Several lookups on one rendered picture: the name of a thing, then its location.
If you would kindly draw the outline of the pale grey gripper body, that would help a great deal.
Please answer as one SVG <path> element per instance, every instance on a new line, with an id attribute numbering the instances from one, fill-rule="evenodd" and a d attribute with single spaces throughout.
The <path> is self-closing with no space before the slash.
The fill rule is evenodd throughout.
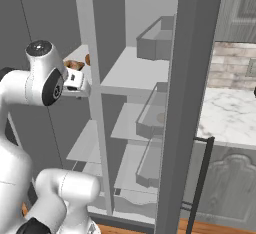
<path id="1" fill-rule="evenodd" d="M 91 87 L 87 86 L 84 90 L 74 90 L 74 89 L 64 88 L 62 95 L 80 98 L 80 97 L 89 97 L 90 93 L 91 93 Z"/>

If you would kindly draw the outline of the brown frozen chicken drumstick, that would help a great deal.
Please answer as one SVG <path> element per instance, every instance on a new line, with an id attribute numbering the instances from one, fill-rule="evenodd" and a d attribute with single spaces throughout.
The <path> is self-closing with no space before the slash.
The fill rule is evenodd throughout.
<path id="1" fill-rule="evenodd" d="M 75 61 L 75 60 L 67 60 L 64 62 L 64 65 L 67 68 L 74 69 L 76 71 L 81 71 L 82 68 L 85 66 L 83 62 Z"/>

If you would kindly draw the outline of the pale fridge shelf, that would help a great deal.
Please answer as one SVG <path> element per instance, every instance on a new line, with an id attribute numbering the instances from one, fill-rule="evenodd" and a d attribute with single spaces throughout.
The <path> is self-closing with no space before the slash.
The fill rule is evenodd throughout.
<path id="1" fill-rule="evenodd" d="M 141 59 L 135 47 L 126 47 L 102 81 L 101 92 L 147 96 L 157 82 L 168 80 L 168 71 L 168 61 Z"/>
<path id="2" fill-rule="evenodd" d="M 150 139 L 150 129 L 139 126 L 136 123 L 142 109 L 142 104 L 125 103 L 117 118 L 111 137 L 135 141 L 147 141 Z"/>
<path id="3" fill-rule="evenodd" d="M 157 188 L 145 188 L 136 182 L 136 170 L 145 151 L 146 146 L 128 144 L 115 181 L 115 188 L 156 194 Z"/>

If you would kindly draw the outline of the grey fridge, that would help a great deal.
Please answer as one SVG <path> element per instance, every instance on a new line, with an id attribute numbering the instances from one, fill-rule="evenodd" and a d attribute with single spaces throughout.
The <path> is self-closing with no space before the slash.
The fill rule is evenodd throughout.
<path id="1" fill-rule="evenodd" d="M 91 93 L 89 97 L 63 96 L 48 109 L 33 111 L 29 151 L 35 168 L 62 167 L 99 178 L 101 192 L 88 209 L 102 219 L 154 226 L 156 194 L 115 188 L 128 144 L 148 141 L 112 138 L 125 103 L 144 106 L 147 96 L 101 92 L 101 83 L 126 47 L 137 49 L 136 38 L 160 16 L 175 16 L 177 0 L 22 0 L 32 39 L 55 44 L 66 58 L 81 45 L 89 48 Z M 68 160 L 67 156 L 89 120 L 97 123 L 101 163 Z"/>

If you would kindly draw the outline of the grey freezer door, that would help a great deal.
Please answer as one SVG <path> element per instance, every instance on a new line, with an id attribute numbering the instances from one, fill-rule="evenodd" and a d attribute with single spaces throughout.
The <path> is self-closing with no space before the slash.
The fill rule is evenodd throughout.
<path id="1" fill-rule="evenodd" d="M 0 69 L 28 70 L 25 49 L 29 43 L 21 0 L 0 0 Z"/>

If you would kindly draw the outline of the grey fridge door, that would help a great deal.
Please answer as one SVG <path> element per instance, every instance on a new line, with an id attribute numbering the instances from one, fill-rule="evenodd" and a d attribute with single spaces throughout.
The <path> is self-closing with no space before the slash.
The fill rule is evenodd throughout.
<path id="1" fill-rule="evenodd" d="M 178 0 L 154 234 L 176 234 L 221 0 Z"/>

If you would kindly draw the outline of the grey door bin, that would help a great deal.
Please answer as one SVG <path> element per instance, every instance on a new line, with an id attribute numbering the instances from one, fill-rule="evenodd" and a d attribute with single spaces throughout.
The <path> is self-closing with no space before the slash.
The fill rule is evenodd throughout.
<path id="1" fill-rule="evenodd" d="M 151 138 L 136 170 L 136 182 L 145 188 L 159 186 L 161 146 L 159 139 Z"/>
<path id="2" fill-rule="evenodd" d="M 136 134 L 161 139 L 164 132 L 167 82 L 157 82 L 136 119 Z"/>
<path id="3" fill-rule="evenodd" d="M 137 57 L 146 60 L 170 60 L 175 16 L 160 16 L 137 36 Z"/>

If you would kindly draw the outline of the grey base cupboard door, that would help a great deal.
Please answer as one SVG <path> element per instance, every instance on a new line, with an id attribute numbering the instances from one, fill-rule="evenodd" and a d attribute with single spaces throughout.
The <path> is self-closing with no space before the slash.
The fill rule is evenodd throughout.
<path id="1" fill-rule="evenodd" d="M 214 143 L 196 220 L 256 231 L 256 146 Z"/>

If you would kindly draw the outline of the grey wall socket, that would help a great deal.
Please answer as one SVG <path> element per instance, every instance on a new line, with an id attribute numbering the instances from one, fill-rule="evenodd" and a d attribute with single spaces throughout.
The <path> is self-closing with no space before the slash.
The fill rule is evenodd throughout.
<path id="1" fill-rule="evenodd" d="M 250 59 L 246 76 L 256 77 L 256 58 Z"/>

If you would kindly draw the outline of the grey wall cupboard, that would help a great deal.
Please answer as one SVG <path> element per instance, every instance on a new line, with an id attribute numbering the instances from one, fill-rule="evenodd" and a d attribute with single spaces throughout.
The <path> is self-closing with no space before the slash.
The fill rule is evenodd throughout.
<path id="1" fill-rule="evenodd" d="M 256 43 L 256 0 L 221 0 L 215 40 Z"/>

